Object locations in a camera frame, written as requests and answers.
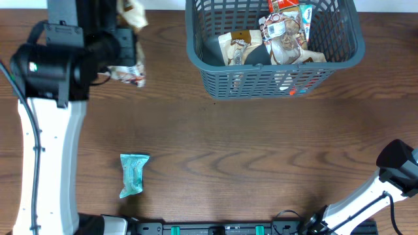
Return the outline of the teal white snack packet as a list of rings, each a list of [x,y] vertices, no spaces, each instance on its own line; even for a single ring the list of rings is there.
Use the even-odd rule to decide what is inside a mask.
[[[123,189],[121,190],[120,198],[143,192],[143,168],[149,158],[149,155],[143,154],[120,155],[121,167],[123,169]]]

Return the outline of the beige brown snack bag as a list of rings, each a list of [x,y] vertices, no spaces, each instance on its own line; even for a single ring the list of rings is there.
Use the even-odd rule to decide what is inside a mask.
[[[259,29],[272,65],[326,62],[323,53],[308,50],[299,10],[264,16],[259,19]]]

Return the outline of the red San Remo spaghetti pack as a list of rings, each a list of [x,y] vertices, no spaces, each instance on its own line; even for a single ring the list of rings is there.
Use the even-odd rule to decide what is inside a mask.
[[[299,0],[267,0],[270,13],[298,12]]]

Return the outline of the blue Kleenex tissue pack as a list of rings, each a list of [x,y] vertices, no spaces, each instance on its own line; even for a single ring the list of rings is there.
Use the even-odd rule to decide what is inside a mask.
[[[304,31],[306,35],[306,41],[310,41],[310,27],[312,21],[313,6],[307,4],[299,5],[300,13],[302,16],[302,23],[304,26]]]

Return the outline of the grey plastic lattice basket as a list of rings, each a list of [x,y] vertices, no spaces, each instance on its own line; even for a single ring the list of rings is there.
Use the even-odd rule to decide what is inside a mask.
[[[358,64],[352,1],[187,0],[187,53],[216,99],[296,97]]]

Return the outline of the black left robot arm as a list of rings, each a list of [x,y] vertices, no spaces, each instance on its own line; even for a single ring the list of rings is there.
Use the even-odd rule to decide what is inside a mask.
[[[49,1],[4,74],[18,97],[23,132],[20,207],[13,234],[134,234],[132,220],[78,212],[78,143],[100,72],[137,61],[136,37],[120,26],[123,3]]]

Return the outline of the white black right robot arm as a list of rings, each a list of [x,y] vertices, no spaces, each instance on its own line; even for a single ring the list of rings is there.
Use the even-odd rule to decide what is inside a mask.
[[[417,195],[417,149],[400,139],[390,142],[379,154],[378,169],[347,198],[324,206],[304,225],[299,234],[351,234],[362,222],[386,206],[391,223],[400,234],[394,203]]]

